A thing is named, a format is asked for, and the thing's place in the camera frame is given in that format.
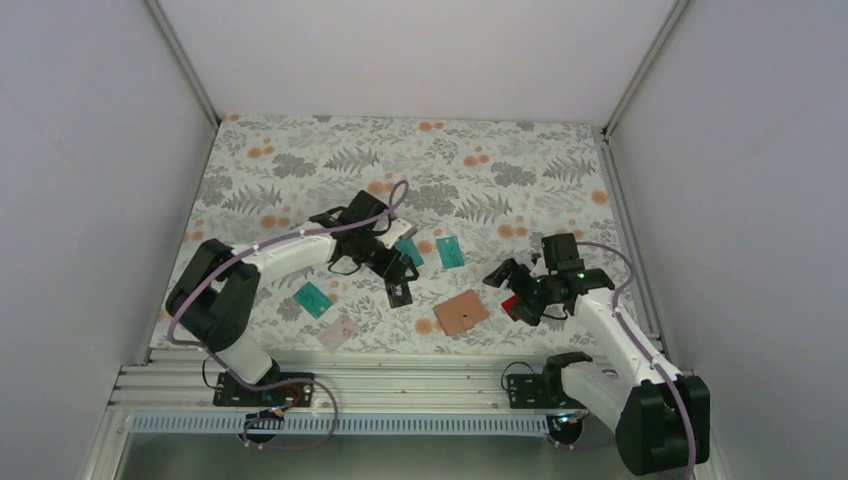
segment cable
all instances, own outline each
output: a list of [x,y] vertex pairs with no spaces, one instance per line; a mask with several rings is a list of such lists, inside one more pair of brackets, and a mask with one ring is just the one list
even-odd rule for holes
[[327,265],[327,271],[328,271],[328,272],[330,272],[330,273],[335,273],[336,275],[341,275],[341,276],[343,276],[343,277],[349,277],[349,276],[353,275],[354,273],[358,272],[360,269],[362,269],[362,264],[360,263],[360,264],[359,264],[359,265],[357,265],[357,266],[356,266],[356,268],[355,268],[353,271],[351,271],[351,272],[337,272],[337,271],[333,270],[333,265],[335,265],[336,263],[338,263],[338,260],[336,260],[335,262],[333,262],[333,263],[331,263],[331,264]]
[[[618,302],[621,299],[621,294],[624,292],[625,288],[629,287],[630,284],[633,283],[633,279],[635,277],[634,272],[636,271],[636,268],[633,266],[633,263],[631,263],[630,260],[623,253],[613,247],[610,247],[609,245],[604,245],[603,243],[577,242],[577,245],[596,247],[614,253],[616,256],[618,256],[618,258],[624,261],[625,265],[627,265],[629,276],[627,277],[627,280],[625,280],[625,282],[622,283],[613,292],[612,310],[615,319],[618,320],[618,324],[621,326],[622,330],[624,330],[624,333],[627,334],[627,337],[630,339],[630,341],[633,342],[634,345],[636,345],[636,348],[639,350],[639,352],[642,353],[642,356],[645,357],[645,360],[650,363],[653,363],[651,353],[648,351],[645,345],[643,345],[642,342],[639,341],[639,339],[636,337],[636,334],[633,332],[633,330],[630,329],[630,326],[627,325],[627,322],[624,321],[624,317],[622,317],[621,313],[618,312]],[[689,445],[689,458],[686,463],[686,471],[683,474],[683,478],[685,480],[688,480],[692,477],[692,472],[695,470],[695,431],[692,428],[692,421],[689,419],[689,411],[686,409],[686,405],[683,403],[683,397],[680,396],[680,391],[677,390],[677,386],[674,384],[671,375],[669,375],[668,372],[665,371],[662,365],[657,364],[655,368],[657,370],[657,373],[659,373],[665,381],[666,385],[668,385],[668,389],[671,392],[672,397],[674,397],[674,403],[677,404],[678,413],[680,413],[680,416],[683,419],[683,429],[686,431],[686,441]]]
[[529,363],[522,362],[520,360],[517,361],[517,362],[512,362],[509,365],[507,365],[506,368],[504,368],[503,373],[501,373],[501,388],[504,389],[504,390],[507,390],[506,385],[503,384],[504,377],[506,377],[506,371],[509,370],[509,367],[511,367],[513,365],[524,365],[525,367],[529,368],[531,372],[533,372],[533,375],[536,375],[536,370],[533,370],[533,367],[531,367]]
[[[395,193],[398,191],[398,189],[401,186],[404,187],[403,193],[400,195],[400,197],[398,198],[398,200],[396,202],[393,202]],[[313,229],[313,230],[294,230],[294,231],[287,232],[287,233],[284,233],[282,235],[279,235],[277,237],[270,238],[270,239],[265,240],[263,242],[260,242],[256,245],[254,245],[253,248],[249,248],[249,249],[247,249],[247,250],[245,250],[245,251],[243,251],[243,252],[241,252],[237,255],[233,255],[229,260],[227,260],[226,262],[219,265],[218,268],[213,270],[212,273],[210,273],[205,279],[203,279],[203,281],[200,282],[200,284],[197,285],[197,288],[195,288],[194,291],[191,292],[188,295],[188,297],[186,297],[183,304],[180,305],[180,308],[178,308],[177,311],[174,312],[174,318],[171,320],[171,323],[168,325],[168,341],[173,343],[174,345],[183,345],[183,346],[190,346],[190,347],[205,348],[204,345],[201,342],[194,341],[194,340],[179,340],[179,339],[175,338],[174,337],[174,331],[177,329],[177,325],[180,323],[180,320],[183,318],[183,315],[185,315],[185,312],[188,310],[188,308],[191,306],[191,304],[194,303],[195,300],[197,300],[197,297],[199,297],[200,294],[203,293],[203,291],[206,290],[206,288],[209,287],[209,285],[211,285],[212,282],[216,278],[218,278],[219,275],[226,272],[228,268],[235,265],[237,262],[241,261],[245,257],[248,257],[248,256],[250,256],[250,255],[252,255],[256,252],[259,252],[261,250],[264,250],[268,247],[271,247],[271,246],[277,245],[279,243],[285,242],[286,240],[291,240],[293,238],[309,237],[309,236],[314,236],[314,235],[324,235],[324,234],[336,233],[336,232],[344,232],[346,230],[353,230],[353,229],[356,229],[356,228],[359,228],[359,227],[363,227],[365,225],[370,225],[372,223],[376,223],[376,222],[388,217],[389,215],[392,215],[395,212],[395,210],[400,206],[400,204],[403,203],[404,199],[406,199],[407,193],[409,193],[409,182],[407,182],[406,180],[401,180],[401,181],[399,181],[398,183],[395,184],[395,186],[392,188],[391,193],[389,194],[389,208],[387,210],[384,210],[383,212],[377,214],[377,215],[374,215],[373,217],[367,218],[367,219],[359,221],[359,222],[351,223],[350,225],[342,225],[342,226],[339,226],[339,227],[316,228],[316,229]]]
[[212,358],[212,355],[206,357],[206,359],[203,360],[203,363],[200,364],[200,374],[203,375],[203,384],[217,392],[218,388],[209,385],[209,380],[206,379],[206,362],[208,362],[210,358]]
[[272,389],[275,389],[275,388],[279,388],[279,387],[283,387],[283,386],[287,386],[287,385],[292,385],[292,384],[295,384],[295,383],[307,383],[307,384],[310,384],[310,385],[315,385],[316,387],[319,387],[321,390],[324,390],[324,392],[327,394],[327,396],[330,397],[330,402],[332,402],[332,404],[333,404],[333,421],[330,424],[330,429],[327,431],[327,433],[324,434],[323,437],[319,438],[318,440],[316,440],[312,443],[307,443],[305,445],[296,445],[296,446],[274,446],[274,445],[264,445],[264,444],[261,444],[261,443],[256,443],[256,442],[250,440],[249,438],[247,438],[247,431],[250,430],[250,428],[252,426],[256,425],[257,423],[264,422],[264,421],[267,421],[267,420],[277,421],[279,419],[278,418],[254,418],[253,420],[244,424],[244,430],[242,431],[241,439],[244,442],[244,445],[246,447],[247,446],[253,446],[253,447],[259,448],[260,450],[263,450],[264,448],[268,448],[269,450],[283,450],[283,451],[289,451],[289,452],[296,452],[296,451],[308,450],[310,448],[320,447],[321,445],[324,445],[325,443],[327,443],[330,440],[330,437],[333,436],[333,433],[335,433],[336,428],[339,425],[339,405],[336,402],[336,397],[333,396],[333,392],[331,392],[330,389],[327,388],[326,385],[319,382],[318,380],[315,380],[315,379],[312,379],[312,378],[291,378],[291,379],[288,379],[288,380],[283,380],[281,382],[272,383],[271,385],[265,385],[263,387],[257,387],[256,385],[251,385],[250,383],[247,383],[246,381],[244,381],[235,372],[230,372],[230,375],[232,375],[233,378],[237,382],[239,382],[239,384],[241,384],[241,386],[243,386],[244,388],[247,388],[248,390],[254,390],[254,391],[272,390]]
[[[400,195],[400,197],[397,199],[397,201],[394,202],[393,199],[394,199],[395,193],[398,191],[398,189],[401,186],[404,187],[403,193]],[[268,247],[277,245],[278,243],[285,242],[286,240],[291,240],[293,238],[313,236],[313,235],[324,235],[324,234],[327,234],[327,233],[335,233],[335,232],[343,232],[343,231],[346,231],[346,230],[352,230],[352,229],[359,228],[359,227],[362,227],[362,226],[365,226],[365,225],[369,225],[371,223],[378,222],[380,219],[386,218],[389,215],[393,214],[394,211],[400,206],[400,204],[403,203],[404,199],[406,198],[407,193],[409,193],[409,182],[407,182],[406,180],[401,180],[401,181],[399,181],[398,183],[395,184],[395,186],[392,188],[391,193],[389,194],[389,208],[387,210],[373,216],[373,217],[367,218],[367,219],[359,221],[359,222],[351,223],[350,225],[343,225],[343,226],[340,226],[340,227],[316,228],[316,229],[313,229],[313,230],[300,230],[300,231],[288,232],[288,233],[285,233],[283,235],[265,240],[264,242],[261,242],[257,245],[254,245],[253,248],[247,249],[247,250],[245,250],[245,251],[243,251],[243,252],[241,252],[237,255],[233,255],[233,257],[231,257],[226,262],[222,263],[220,266],[218,266],[218,268],[213,270],[212,273],[210,273],[205,279],[203,279],[203,281],[200,282],[200,284],[197,285],[197,287],[194,289],[194,291],[191,292],[188,295],[188,297],[186,297],[183,304],[180,305],[180,308],[178,308],[177,311],[174,312],[174,318],[171,320],[171,323],[168,325],[168,341],[170,341],[174,345],[187,345],[187,346],[197,346],[197,347],[205,348],[203,343],[201,343],[201,342],[192,341],[192,340],[179,340],[179,339],[175,338],[174,337],[174,331],[177,329],[177,325],[179,324],[180,319],[182,319],[183,315],[188,310],[188,308],[191,306],[191,304],[195,300],[197,300],[197,297],[199,297],[200,294],[203,293],[203,291],[206,290],[206,288],[209,287],[209,285],[211,285],[212,282],[219,275],[224,273],[228,268],[233,266],[236,262],[241,261],[243,258],[245,258],[245,257],[247,257],[247,256],[249,256],[249,255],[251,255],[255,252],[258,252],[258,251],[266,249]],[[238,373],[232,371],[230,369],[230,367],[226,364],[226,362],[224,362],[220,357],[218,357],[217,355],[215,355],[212,352],[209,352],[209,354],[212,358],[215,359],[216,362],[218,362],[222,367],[224,367],[224,369],[230,374],[230,376],[233,377],[233,379],[235,379],[236,382],[239,383],[239,385],[241,385],[242,387],[244,387],[248,390],[251,390],[251,391],[254,391],[254,392],[260,392],[260,391],[265,391],[265,390],[274,390],[276,388],[284,387],[284,386],[287,386],[287,385],[292,385],[292,384],[295,384],[295,383],[306,383],[306,384],[315,385],[315,386],[321,388],[322,390],[324,390],[327,393],[327,396],[330,397],[330,402],[333,405],[333,421],[331,423],[330,430],[327,431],[327,434],[324,437],[320,438],[319,440],[317,440],[313,443],[301,445],[301,446],[297,446],[297,447],[269,447],[269,448],[274,448],[274,449],[277,449],[277,450],[306,450],[306,449],[309,449],[309,448],[313,448],[313,447],[317,447],[317,446],[325,444],[330,439],[330,437],[333,436],[333,433],[336,431],[336,427],[338,426],[338,421],[339,421],[339,405],[338,405],[338,402],[336,402],[336,397],[333,396],[333,392],[331,392],[330,389],[327,388],[326,385],[324,385],[323,383],[319,382],[318,380],[310,379],[310,378],[292,378],[292,379],[272,383],[270,385],[256,386],[256,385],[253,385],[253,384],[247,382],[243,378],[241,378],[241,376],[239,376]],[[250,426],[251,426],[251,423],[249,422],[245,426],[245,429],[248,429]],[[243,436],[243,439],[245,440],[246,445],[250,445],[251,443],[253,443],[255,446],[262,448],[261,444],[257,444],[255,442],[251,442],[250,440],[248,440],[246,435]]]

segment orange dot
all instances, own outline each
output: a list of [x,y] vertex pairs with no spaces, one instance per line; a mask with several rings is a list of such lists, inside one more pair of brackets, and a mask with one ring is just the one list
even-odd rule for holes
[[603,205],[609,201],[609,196],[603,190],[595,190],[592,192],[592,201],[598,205]]
[[374,195],[383,193],[383,184],[380,182],[371,182],[368,184],[368,191]]
[[428,242],[427,240],[421,240],[415,246],[418,247],[418,251],[421,252],[423,255],[433,253],[433,244]]
[[415,331],[420,335],[429,335],[433,331],[433,324],[426,318],[419,318],[415,322]]
[[259,220],[259,225],[262,225],[262,228],[273,228],[276,224],[277,217],[273,215],[265,215]]
[[515,230],[512,229],[509,225],[501,225],[498,227],[498,235],[501,238],[511,238],[515,234]]

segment red object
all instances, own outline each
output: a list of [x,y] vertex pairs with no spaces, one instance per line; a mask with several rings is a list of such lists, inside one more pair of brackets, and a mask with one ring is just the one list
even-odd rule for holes
[[504,311],[507,315],[509,315],[509,318],[511,318],[513,322],[517,322],[519,320],[518,317],[513,315],[512,312],[510,312],[510,310],[512,310],[512,306],[516,303],[518,303],[518,295],[508,298],[504,303],[501,304],[501,307],[503,307]]

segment gray floor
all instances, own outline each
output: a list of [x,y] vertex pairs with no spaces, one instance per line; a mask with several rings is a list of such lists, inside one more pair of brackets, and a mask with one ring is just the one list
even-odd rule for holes
[[[593,428],[586,444],[609,438]],[[279,437],[275,442],[308,441]],[[246,449],[235,435],[136,435],[123,480],[150,479],[630,479],[615,447],[555,450],[521,437],[338,436],[308,452]],[[663,475],[648,478],[679,478]]]

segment metal frame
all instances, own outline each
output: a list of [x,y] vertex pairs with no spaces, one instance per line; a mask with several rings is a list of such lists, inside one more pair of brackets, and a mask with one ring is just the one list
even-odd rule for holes
[[162,39],[174,55],[174,60],[176,60],[177,65],[180,67],[180,70],[182,70],[191,91],[194,93],[195,98],[197,98],[197,102],[203,109],[203,113],[206,115],[206,118],[209,120],[212,127],[217,130],[219,119],[218,115],[215,113],[215,108],[212,106],[212,101],[209,99],[206,89],[203,88],[203,83],[200,82],[197,72],[195,72],[194,67],[191,66],[191,62],[189,61],[185,50],[183,50],[182,45],[180,45],[177,34],[174,32],[174,27],[172,27],[171,22],[168,21],[168,17],[165,15],[162,5],[159,4],[159,0],[143,0],[142,3],[145,7],[147,7],[147,11],[153,20],[153,23],[156,24],[156,28],[162,35]]
[[[283,371],[308,371],[333,391],[345,413],[521,415],[509,409],[500,387],[504,367],[520,360],[541,371],[546,356],[328,354],[270,352]],[[256,408],[212,405],[212,391],[201,379],[206,354],[195,350],[151,350],[143,366],[121,368],[108,411],[255,412]],[[603,357],[595,362],[607,365]],[[210,362],[209,378],[221,367]],[[329,398],[313,393],[314,414],[332,413]],[[529,414],[561,414],[574,410],[534,410]]]
[[618,100],[618,104],[616,104],[609,121],[604,127],[604,135],[607,136],[607,138],[609,138],[609,135],[611,135],[612,132],[615,131],[616,127],[618,127],[618,122],[621,121],[621,117],[624,115],[624,112],[627,111],[627,107],[630,105],[630,102],[633,101],[633,97],[636,95],[636,92],[639,90],[642,82],[648,76],[648,73],[651,71],[651,68],[653,68],[660,53],[662,53],[663,49],[665,49],[665,46],[668,44],[668,41],[671,39],[671,36],[676,31],[677,27],[680,26],[683,14],[686,12],[686,8],[690,5],[690,3],[690,0],[675,0],[674,5],[671,7],[671,11],[669,11],[668,16],[665,17],[659,32],[657,32],[657,36],[654,37],[654,41],[651,42],[651,46],[648,47],[648,51],[642,58],[642,62],[639,63],[639,67],[636,68],[636,73],[633,74],[633,78],[630,79],[630,82],[627,84],[627,88],[624,89],[624,93]]
[[127,439],[133,423],[132,412],[107,411],[100,421],[94,445],[83,469],[83,480],[118,478],[126,455]]
[[[622,180],[619,176],[618,168],[615,165],[610,144],[604,137],[603,129],[600,127],[593,127],[592,135],[595,138],[598,156],[601,159],[601,169],[606,179],[607,192],[610,195],[610,207],[612,208],[619,243],[622,252],[630,258],[633,266],[636,267],[636,271],[633,272],[636,276],[636,281],[633,287],[631,287],[634,289],[633,303],[636,306],[636,320],[643,329],[647,329],[650,332],[648,338],[663,341],[662,326],[660,325],[654,294],[651,290],[651,284],[645,276],[642,254],[639,250],[636,235],[634,234],[630,209],[624,198]],[[663,343],[661,347],[657,348],[665,350],[665,344]]]

